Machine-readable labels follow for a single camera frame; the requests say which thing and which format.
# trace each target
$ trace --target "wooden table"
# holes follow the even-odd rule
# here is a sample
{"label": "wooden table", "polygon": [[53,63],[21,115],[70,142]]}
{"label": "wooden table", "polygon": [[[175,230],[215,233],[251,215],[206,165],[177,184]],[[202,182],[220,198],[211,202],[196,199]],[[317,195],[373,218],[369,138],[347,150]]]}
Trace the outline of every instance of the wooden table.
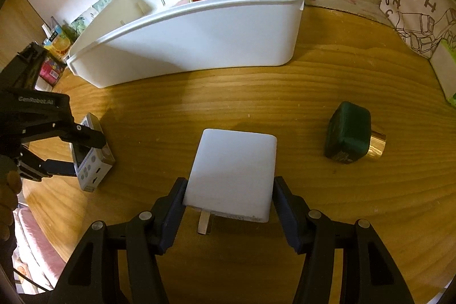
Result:
{"label": "wooden table", "polygon": [[[66,73],[75,120],[101,118],[117,164],[93,194],[75,178],[26,181],[24,194],[46,236],[68,259],[91,222],[127,221],[188,177],[205,128],[277,137],[276,174],[331,219],[371,221],[417,303],[456,273],[456,110],[429,62],[393,29],[358,16],[307,7],[293,59],[280,67],[180,73],[97,89]],[[341,101],[368,108],[387,134],[377,162],[342,165],[322,155]],[[70,160],[68,144],[35,142],[43,158]],[[274,208],[265,224],[216,218],[196,233],[188,208],[177,238],[158,257],[173,303],[291,303],[304,256],[284,238]],[[125,254],[122,288],[128,294]],[[331,302],[338,302],[341,251]]]}

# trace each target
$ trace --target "white plastic storage bin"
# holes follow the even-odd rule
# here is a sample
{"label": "white plastic storage bin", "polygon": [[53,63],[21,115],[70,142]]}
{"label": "white plastic storage bin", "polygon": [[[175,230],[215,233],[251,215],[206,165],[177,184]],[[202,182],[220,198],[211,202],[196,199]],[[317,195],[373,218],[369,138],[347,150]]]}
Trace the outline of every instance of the white plastic storage bin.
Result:
{"label": "white plastic storage bin", "polygon": [[182,71],[278,66],[295,48],[304,0],[113,0],[70,50],[98,88]]}

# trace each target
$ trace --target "person's hand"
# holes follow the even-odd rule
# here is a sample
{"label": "person's hand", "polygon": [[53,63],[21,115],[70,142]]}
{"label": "person's hand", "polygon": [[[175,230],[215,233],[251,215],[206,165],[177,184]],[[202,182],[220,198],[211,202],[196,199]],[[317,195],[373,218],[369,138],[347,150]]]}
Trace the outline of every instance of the person's hand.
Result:
{"label": "person's hand", "polygon": [[17,194],[22,188],[18,172],[10,171],[6,179],[7,183],[0,185],[0,239],[5,241],[10,238],[9,226],[14,222],[13,210],[17,208]]}

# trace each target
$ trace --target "gold metal cap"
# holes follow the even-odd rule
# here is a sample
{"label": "gold metal cap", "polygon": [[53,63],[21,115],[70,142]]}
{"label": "gold metal cap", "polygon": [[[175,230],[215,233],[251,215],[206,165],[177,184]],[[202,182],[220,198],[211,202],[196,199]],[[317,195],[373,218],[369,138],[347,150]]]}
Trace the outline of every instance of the gold metal cap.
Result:
{"label": "gold metal cap", "polygon": [[371,159],[378,159],[382,156],[386,145],[386,135],[380,132],[371,132],[371,141],[369,143],[369,150],[366,156]]}

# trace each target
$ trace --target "white power adapter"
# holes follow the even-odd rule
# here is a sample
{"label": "white power adapter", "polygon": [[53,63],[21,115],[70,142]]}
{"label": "white power adapter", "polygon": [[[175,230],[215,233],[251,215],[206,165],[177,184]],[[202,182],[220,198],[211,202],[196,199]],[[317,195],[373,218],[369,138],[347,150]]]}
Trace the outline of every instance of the white power adapter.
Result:
{"label": "white power adapter", "polygon": [[[103,132],[98,118],[88,113],[81,125]],[[115,163],[108,143],[103,148],[89,148],[70,143],[74,169],[83,191],[94,192]]]}
{"label": "white power adapter", "polygon": [[221,217],[269,220],[277,138],[270,134],[205,129],[183,204]]}

